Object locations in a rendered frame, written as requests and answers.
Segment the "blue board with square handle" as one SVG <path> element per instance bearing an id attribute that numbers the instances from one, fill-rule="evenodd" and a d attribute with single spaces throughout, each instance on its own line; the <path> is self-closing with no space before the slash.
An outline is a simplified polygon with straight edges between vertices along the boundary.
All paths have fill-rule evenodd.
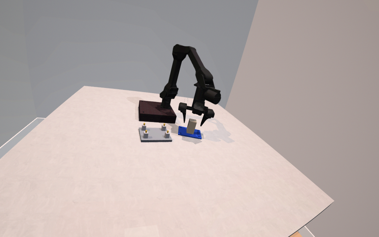
<path id="1" fill-rule="evenodd" d="M 178 135 L 185 136 L 185 137 L 191 137 L 195 139 L 202 139 L 200 130 L 196 130 L 196 120 L 195 119 L 189 119 L 188 127 L 182 127 L 179 126 L 178 128 Z"/>

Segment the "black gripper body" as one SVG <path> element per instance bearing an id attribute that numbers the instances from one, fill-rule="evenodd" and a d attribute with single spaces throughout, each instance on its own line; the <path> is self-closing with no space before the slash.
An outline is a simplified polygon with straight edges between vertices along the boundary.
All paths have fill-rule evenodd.
<path id="1" fill-rule="evenodd" d="M 198 99 L 198 100 L 197 100 Z M 202 103 L 202 101 L 205 101 L 206 99 L 202 99 L 202 98 L 198 98 L 196 96 L 194 96 L 194 99 L 193 99 L 193 103 L 196 101 L 196 102 L 200 102 Z M 193 103 L 192 103 L 192 106 L 193 106 Z M 193 110 L 192 106 L 187 106 L 186 103 L 182 103 L 180 102 L 179 103 L 179 107 L 178 107 L 178 110 L 179 111 L 183 111 L 183 112 L 186 112 L 186 110 Z M 213 118 L 215 116 L 215 113 L 212 109 L 208 109 L 207 113 L 206 113 L 206 116 L 207 117 L 211 117 Z"/>

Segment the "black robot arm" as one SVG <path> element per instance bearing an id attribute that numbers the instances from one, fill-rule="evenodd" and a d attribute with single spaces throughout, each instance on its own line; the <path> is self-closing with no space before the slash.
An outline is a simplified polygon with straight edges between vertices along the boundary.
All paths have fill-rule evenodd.
<path id="1" fill-rule="evenodd" d="M 196 71 L 195 75 L 197 83 L 194 84 L 194 86 L 196 86 L 195 96 L 206 99 L 213 104 L 218 104 L 221 99 L 220 90 L 215 89 L 213 75 L 204 67 L 198 53 L 196 52 L 196 49 L 191 46 L 176 44 L 173 47 L 172 55 L 174 59 L 170 71 L 169 82 L 164 87 L 164 91 L 160 93 L 160 98 L 162 98 L 162 104 L 160 104 L 160 107 L 170 109 L 170 101 L 175 98 L 178 92 L 176 83 L 180 72 L 181 63 L 186 58 L 186 55 L 189 56 Z M 205 106 L 205 103 L 206 102 L 204 101 L 202 101 L 202 103 L 195 101 L 192 106 L 192 113 L 199 116 L 206 114 L 209 107 Z"/>

